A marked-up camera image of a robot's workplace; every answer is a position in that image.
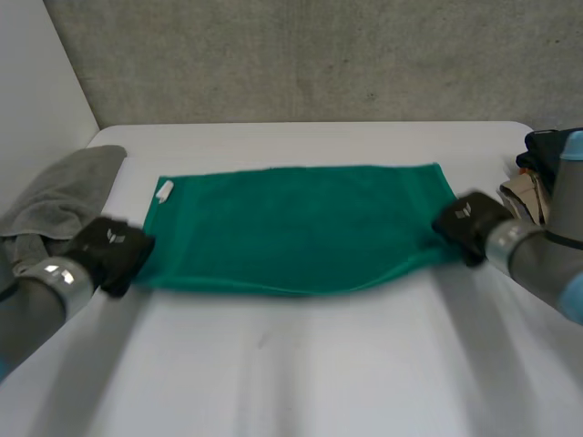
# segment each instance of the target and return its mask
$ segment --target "gray robot arm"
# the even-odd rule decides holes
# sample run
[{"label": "gray robot arm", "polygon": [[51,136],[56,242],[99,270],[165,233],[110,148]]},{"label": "gray robot arm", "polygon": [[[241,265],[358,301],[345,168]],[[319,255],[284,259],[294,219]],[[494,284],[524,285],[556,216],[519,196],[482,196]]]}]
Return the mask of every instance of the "gray robot arm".
[{"label": "gray robot arm", "polygon": [[[472,212],[456,215],[460,208]],[[583,324],[583,132],[571,134],[561,155],[544,229],[512,218],[482,193],[446,208],[434,229],[462,249],[466,264],[488,259],[568,319]]]},{"label": "gray robot arm", "polygon": [[123,296],[153,246],[140,229],[98,218],[63,256],[45,259],[18,278],[0,253],[0,381],[85,307],[97,288]]}]

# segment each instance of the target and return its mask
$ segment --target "table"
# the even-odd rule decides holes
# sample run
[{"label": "table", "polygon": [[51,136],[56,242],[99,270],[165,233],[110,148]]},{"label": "table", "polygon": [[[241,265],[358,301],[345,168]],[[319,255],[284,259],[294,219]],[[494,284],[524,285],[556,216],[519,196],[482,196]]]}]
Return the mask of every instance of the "table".
[{"label": "table", "polygon": [[[438,162],[490,195],[512,122],[109,127],[107,214],[141,223],[160,175]],[[2,435],[548,436],[583,432],[583,329],[490,266],[325,299],[96,296],[0,390]]]}]

